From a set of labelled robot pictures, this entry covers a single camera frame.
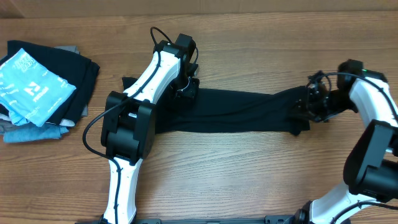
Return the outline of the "black t-shirt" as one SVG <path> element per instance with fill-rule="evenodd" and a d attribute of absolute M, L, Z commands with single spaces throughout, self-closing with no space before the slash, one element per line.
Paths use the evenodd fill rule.
<path fill-rule="evenodd" d="M 187 100 L 174 98 L 169 88 L 157 102 L 155 132 L 274 131 L 297 136 L 310 130 L 310 123 L 290 117 L 289 110 L 304 94 L 304 86 L 275 94 L 200 88 L 194 100 Z"/>

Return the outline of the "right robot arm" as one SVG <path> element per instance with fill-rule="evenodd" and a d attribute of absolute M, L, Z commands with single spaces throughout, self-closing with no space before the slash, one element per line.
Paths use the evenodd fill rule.
<path fill-rule="evenodd" d="M 309 201 L 287 223 L 350 223 L 350 217 L 370 206 L 397 210 L 388 202 L 397 198 L 397 105 L 386 76 L 349 59 L 334 73 L 322 71 L 308 78 L 306 94 L 289 116 L 327 122 L 351 110 L 359 114 L 365 130 L 343 168 L 343 181 L 326 195 Z"/>

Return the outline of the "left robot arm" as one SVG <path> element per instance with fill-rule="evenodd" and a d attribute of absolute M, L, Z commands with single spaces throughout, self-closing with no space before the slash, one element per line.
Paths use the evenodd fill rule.
<path fill-rule="evenodd" d="M 192 37 L 180 34 L 175 42 L 154 46 L 149 66 L 124 92 L 106 99 L 101 144 L 109 157 L 109 199 L 100 223 L 134 223 L 136 187 L 143 160 L 155 138 L 157 103 L 168 93 L 183 104 L 195 100 L 199 81 Z"/>

